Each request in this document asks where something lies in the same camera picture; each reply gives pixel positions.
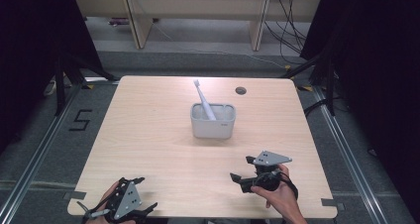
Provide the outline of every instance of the toothbrush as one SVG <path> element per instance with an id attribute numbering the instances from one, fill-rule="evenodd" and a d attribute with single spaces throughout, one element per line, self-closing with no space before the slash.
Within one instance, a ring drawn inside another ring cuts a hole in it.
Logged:
<path id="1" fill-rule="evenodd" d="M 194 79 L 195 87 L 197 88 L 198 94 L 200 95 L 201 104 L 204 107 L 204 111 L 207 114 L 207 117 L 209 120 L 216 120 L 216 117 L 214 116 L 213 110 L 211 110 L 210 104 L 207 102 L 206 98 L 204 97 L 203 93 L 200 90 L 200 82 L 198 82 L 198 79 Z"/>

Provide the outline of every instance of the gray container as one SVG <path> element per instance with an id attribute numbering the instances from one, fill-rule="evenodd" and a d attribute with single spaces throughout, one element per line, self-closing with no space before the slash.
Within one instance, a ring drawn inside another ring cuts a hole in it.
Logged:
<path id="1" fill-rule="evenodd" d="M 230 104 L 210 103 L 216 120 L 209 120 L 201 103 L 194 103 L 191 107 L 192 134 L 196 138 L 232 137 L 236 119 L 236 110 Z"/>

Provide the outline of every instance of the wooden tabletop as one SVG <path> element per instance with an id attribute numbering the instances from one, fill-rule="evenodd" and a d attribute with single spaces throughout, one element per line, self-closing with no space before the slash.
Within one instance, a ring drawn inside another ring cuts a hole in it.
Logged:
<path id="1" fill-rule="evenodd" d="M 227 140 L 192 135 L 190 108 L 200 102 L 193 79 L 210 103 L 236 108 L 233 135 Z M 240 95 L 237 87 L 247 93 Z M 262 150 L 293 158 L 286 164 L 299 189 L 306 218 L 334 218 L 335 207 L 293 82 L 275 78 L 125 76 L 121 79 L 97 135 L 76 191 L 81 202 L 97 205 L 121 177 L 145 180 L 137 190 L 151 217 L 278 218 L 265 200 L 242 193 L 230 172 L 255 177 L 246 156 Z M 76 199 L 68 212 L 83 215 Z"/>

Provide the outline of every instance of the gray carpet floor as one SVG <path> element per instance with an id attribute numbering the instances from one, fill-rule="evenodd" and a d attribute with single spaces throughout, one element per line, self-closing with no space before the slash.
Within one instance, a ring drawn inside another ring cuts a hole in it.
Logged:
<path id="1" fill-rule="evenodd" d="M 136 54 L 99 53 L 105 70 L 117 76 L 224 76 L 224 77 L 279 77 L 286 64 L 304 62 L 299 57 L 215 55 L 215 54 Z M 84 70 L 86 77 L 97 76 Z M 293 78 L 297 86 L 308 85 L 310 69 Z M 70 104 L 68 113 L 53 140 L 47 156 L 37 172 L 31 187 L 17 210 L 12 223 L 79 223 L 80 217 L 66 212 L 68 201 L 64 195 L 74 190 L 89 155 L 96 134 L 111 102 L 117 85 L 95 84 L 91 89 L 80 89 Z M 302 109 L 316 102 L 311 91 L 297 91 Z M 344 99 L 335 101 L 336 119 L 368 183 L 377 196 L 389 223 L 414 223 L 404 203 L 380 162 L 369 155 L 363 132 L 359 129 Z M 80 119 L 90 120 L 84 131 L 71 131 L 82 124 L 74 118 L 80 109 L 90 109 Z M 21 140 L 11 144 L 0 160 L 0 203 L 3 203 L 14 183 L 43 139 L 55 112 L 54 95 L 40 101 L 33 116 L 21 133 Z M 344 205 L 335 220 L 308 220 L 309 223 L 371 223 L 367 208 L 361 199 L 336 141 L 320 109 L 307 117 L 321 163 L 335 200 Z M 148 223 L 157 223 L 151 219 Z"/>

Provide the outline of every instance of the person's left hand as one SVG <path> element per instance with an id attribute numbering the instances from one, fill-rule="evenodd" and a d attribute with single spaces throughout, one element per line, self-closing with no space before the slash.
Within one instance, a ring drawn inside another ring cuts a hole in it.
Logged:
<path id="1" fill-rule="evenodd" d="M 116 181 L 114 184 L 112 184 L 112 186 L 104 193 L 104 195 L 102 196 L 102 198 L 99 202 L 101 202 L 109 194 L 111 194 L 117 186 L 118 186 L 118 181 Z M 104 210 L 105 206 L 106 206 L 106 202 L 102 206 L 100 206 L 97 211 Z M 93 220 L 88 220 L 86 222 L 86 224 L 109 224 L 109 223 L 106 221 L 104 216 L 99 216 L 99 217 L 97 217 Z M 134 220 L 131 220 L 131 221 L 122 222 L 122 224 L 136 224 L 136 222 Z"/>

